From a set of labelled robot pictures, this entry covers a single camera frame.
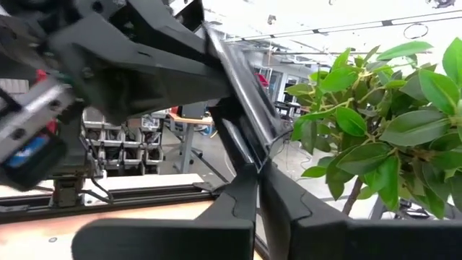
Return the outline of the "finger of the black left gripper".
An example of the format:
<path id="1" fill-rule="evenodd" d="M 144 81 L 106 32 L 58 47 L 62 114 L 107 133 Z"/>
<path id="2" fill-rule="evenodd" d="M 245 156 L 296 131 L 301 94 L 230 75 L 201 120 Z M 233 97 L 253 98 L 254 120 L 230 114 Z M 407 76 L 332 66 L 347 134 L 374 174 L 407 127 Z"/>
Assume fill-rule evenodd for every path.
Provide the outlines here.
<path id="1" fill-rule="evenodd" d="M 213 45 L 193 30 L 203 21 L 201 0 L 183 10 L 183 22 L 170 13 L 162 0 L 128 0 L 127 16 L 134 26 L 136 57 L 132 66 L 163 69 L 219 69 Z"/>
<path id="2" fill-rule="evenodd" d="M 231 95 L 216 59 L 202 61 L 135 43 L 96 13 L 50 35 L 48 46 L 76 94 L 113 124 Z"/>

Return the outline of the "green potted plant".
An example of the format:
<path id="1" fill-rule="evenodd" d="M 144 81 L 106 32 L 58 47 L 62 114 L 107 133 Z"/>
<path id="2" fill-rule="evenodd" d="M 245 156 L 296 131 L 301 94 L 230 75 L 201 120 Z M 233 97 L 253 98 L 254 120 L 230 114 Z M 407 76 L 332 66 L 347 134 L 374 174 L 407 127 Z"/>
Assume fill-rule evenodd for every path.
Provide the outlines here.
<path id="1" fill-rule="evenodd" d="M 376 196 L 398 219 L 443 219 L 462 212 L 462 39 L 445 49 L 441 72 L 417 57 L 430 44 L 412 41 L 366 56 L 342 52 L 287 93 L 305 111 L 292 139 L 324 157 L 303 178 L 324 178 L 334 200 Z"/>

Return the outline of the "wooden top workbench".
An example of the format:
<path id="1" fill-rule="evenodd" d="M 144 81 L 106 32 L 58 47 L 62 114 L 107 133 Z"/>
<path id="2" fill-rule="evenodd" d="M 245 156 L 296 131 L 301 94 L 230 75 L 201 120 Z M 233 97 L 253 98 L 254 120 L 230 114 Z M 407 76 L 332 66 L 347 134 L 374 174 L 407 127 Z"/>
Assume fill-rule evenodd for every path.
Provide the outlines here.
<path id="1" fill-rule="evenodd" d="M 172 112 L 169 112 L 168 115 L 170 117 L 170 126 L 174 126 L 176 122 L 184 124 L 185 135 L 182 141 L 182 145 L 180 146 L 180 152 L 181 152 L 180 161 L 176 162 L 174 164 L 174 167 L 179 173 L 188 173 L 189 165 L 191 161 L 193 133 L 194 133 L 193 128 L 195 125 L 211 126 L 213 124 L 213 120 L 210 116 L 202 118 L 202 119 L 196 119 L 196 118 L 183 118 Z"/>

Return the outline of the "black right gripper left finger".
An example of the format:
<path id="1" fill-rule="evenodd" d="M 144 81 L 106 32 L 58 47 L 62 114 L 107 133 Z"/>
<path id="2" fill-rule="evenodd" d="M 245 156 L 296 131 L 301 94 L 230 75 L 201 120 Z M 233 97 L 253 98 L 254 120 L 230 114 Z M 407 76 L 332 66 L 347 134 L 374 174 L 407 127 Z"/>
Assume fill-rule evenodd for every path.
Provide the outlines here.
<path id="1" fill-rule="evenodd" d="M 74 236 L 74 260 L 253 260 L 258 174 L 237 171 L 194 220 L 101 219 Z"/>

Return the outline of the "black square plastic plate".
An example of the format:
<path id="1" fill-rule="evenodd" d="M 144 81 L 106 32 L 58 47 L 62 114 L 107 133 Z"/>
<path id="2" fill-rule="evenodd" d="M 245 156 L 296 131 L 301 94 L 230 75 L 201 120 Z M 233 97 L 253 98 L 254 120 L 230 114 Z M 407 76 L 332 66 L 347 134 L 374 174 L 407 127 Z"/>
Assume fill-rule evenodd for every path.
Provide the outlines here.
<path id="1" fill-rule="evenodd" d="M 247 156 L 260 170 L 279 151 L 284 139 L 292 132 L 292 127 L 286 126 L 277 113 L 244 53 L 221 41 L 216 30 L 210 26 L 205 25 L 204 29 L 206 46 L 217 53 L 227 81 L 232 86 L 232 93 L 243 112 L 234 125 L 242 135 Z"/>

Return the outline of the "ceiling light track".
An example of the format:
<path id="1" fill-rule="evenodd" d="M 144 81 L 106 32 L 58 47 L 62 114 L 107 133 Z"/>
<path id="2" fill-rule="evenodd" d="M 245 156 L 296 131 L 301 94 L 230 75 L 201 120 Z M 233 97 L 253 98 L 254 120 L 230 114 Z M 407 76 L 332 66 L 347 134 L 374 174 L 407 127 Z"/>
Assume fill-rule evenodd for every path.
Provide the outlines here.
<path id="1" fill-rule="evenodd" d="M 303 35 L 347 32 L 347 31 L 353 31 L 353 30 L 373 29 L 373 28 L 378 28 L 378 27 L 393 27 L 393 26 L 399 26 L 399 25 L 412 25 L 414 23 L 439 22 L 439 21 L 444 21 L 444 20 L 458 20 L 458 19 L 462 19 L 462 9 L 432 13 L 432 14 L 420 14 L 420 15 L 414 15 L 410 17 L 383 19 L 383 20 L 377 20 L 377 21 L 372 21 L 372 22 L 360 22 L 360 23 L 348 24 L 348 25 L 320 27 L 320 28 L 315 28 L 315 29 L 298 30 L 298 31 L 292 31 L 292 32 L 279 32 L 279 33 L 271 33 L 271 34 L 266 34 L 266 35 L 234 37 L 234 38 L 225 39 L 225 42 L 234 43 L 234 42 L 249 41 L 249 40 L 292 38 L 292 37 L 298 37 L 298 36 L 303 36 Z"/>

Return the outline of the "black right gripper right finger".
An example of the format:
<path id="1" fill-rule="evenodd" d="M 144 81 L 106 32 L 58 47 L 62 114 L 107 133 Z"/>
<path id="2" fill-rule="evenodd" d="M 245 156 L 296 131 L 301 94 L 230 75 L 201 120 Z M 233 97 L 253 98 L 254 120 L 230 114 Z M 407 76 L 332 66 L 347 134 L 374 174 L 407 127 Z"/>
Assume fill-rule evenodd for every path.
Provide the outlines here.
<path id="1" fill-rule="evenodd" d="M 355 220 L 272 162 L 260 208 L 271 260 L 462 260 L 462 220 Z"/>

